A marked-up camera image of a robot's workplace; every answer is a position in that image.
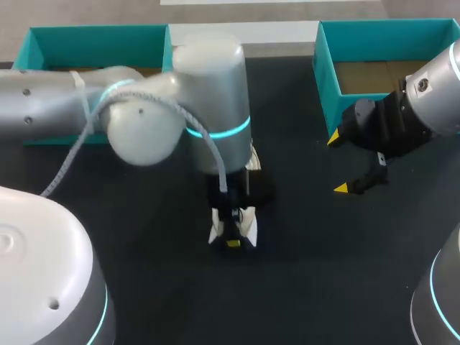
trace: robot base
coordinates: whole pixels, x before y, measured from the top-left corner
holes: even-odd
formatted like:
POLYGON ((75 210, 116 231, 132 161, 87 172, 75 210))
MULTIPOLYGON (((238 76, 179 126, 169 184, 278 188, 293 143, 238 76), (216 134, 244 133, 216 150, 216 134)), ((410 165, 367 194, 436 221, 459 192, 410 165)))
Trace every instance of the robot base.
POLYGON ((417 345, 460 345, 459 227, 436 255, 410 303, 417 345))

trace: turquoise cardboard box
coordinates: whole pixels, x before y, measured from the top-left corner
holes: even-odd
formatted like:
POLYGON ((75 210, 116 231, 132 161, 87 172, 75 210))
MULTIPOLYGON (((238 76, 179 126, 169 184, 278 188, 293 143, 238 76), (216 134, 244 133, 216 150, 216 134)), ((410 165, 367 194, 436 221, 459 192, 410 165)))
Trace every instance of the turquoise cardboard box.
MULTIPOLYGON (((105 68, 123 65, 171 70, 173 47, 169 27, 122 25, 87 27, 32 27, 13 68, 105 68)), ((51 138, 35 144, 70 144, 75 137, 51 138)), ((90 143, 107 143, 105 135, 88 138, 90 143)))
POLYGON ((388 93, 342 93, 334 64, 431 60, 460 38, 453 19, 388 19, 320 22, 313 69, 329 135, 342 112, 360 98, 388 93))

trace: black table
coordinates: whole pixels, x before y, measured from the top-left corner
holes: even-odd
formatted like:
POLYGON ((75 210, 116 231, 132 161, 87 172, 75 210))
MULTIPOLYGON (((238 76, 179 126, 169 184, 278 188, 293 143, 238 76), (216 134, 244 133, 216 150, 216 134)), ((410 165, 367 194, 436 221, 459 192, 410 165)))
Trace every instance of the black table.
MULTIPOLYGON (((460 220, 460 140, 394 162, 387 187, 336 194, 367 156, 326 146, 311 58, 248 59, 247 72, 254 145, 277 187, 257 213, 258 253, 209 249, 186 137, 145 169, 84 147, 52 196, 96 248, 117 345, 412 344, 412 293, 460 220)), ((0 185, 39 193, 67 151, 0 146, 0 185)))

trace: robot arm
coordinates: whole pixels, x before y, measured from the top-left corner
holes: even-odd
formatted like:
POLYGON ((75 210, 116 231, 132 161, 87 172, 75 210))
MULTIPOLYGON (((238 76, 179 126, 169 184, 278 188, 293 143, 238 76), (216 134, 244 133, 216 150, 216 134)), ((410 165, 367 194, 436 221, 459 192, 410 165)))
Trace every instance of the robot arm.
POLYGON ((176 48, 173 66, 151 78, 123 67, 81 73, 83 102, 70 73, 6 71, 0 75, 7 105, 0 110, 0 137, 80 134, 89 120, 121 159, 153 165, 171 154, 186 128, 195 166, 207 177, 209 205, 218 214, 210 242, 255 247, 256 237, 241 229, 242 213, 268 201, 271 187, 259 171, 246 169, 253 152, 242 47, 233 37, 198 37, 176 48), (84 111, 86 100, 102 110, 94 119, 84 111), (195 122, 185 126, 183 114, 195 122))
POLYGON ((381 101, 360 99, 343 112, 328 145, 350 141, 375 152, 369 172, 337 191, 362 194, 387 182, 385 159, 402 157, 435 137, 460 132, 460 42, 453 43, 381 101))

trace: screw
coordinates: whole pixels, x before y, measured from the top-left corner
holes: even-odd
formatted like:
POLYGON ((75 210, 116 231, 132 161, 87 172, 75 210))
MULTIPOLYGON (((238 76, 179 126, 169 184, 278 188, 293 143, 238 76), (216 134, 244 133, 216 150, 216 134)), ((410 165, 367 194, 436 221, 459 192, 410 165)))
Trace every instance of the screw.
POLYGON ((422 80, 420 80, 418 82, 418 90, 420 92, 426 91, 427 88, 428 88, 428 79, 427 78, 424 78, 424 79, 422 79, 422 80))

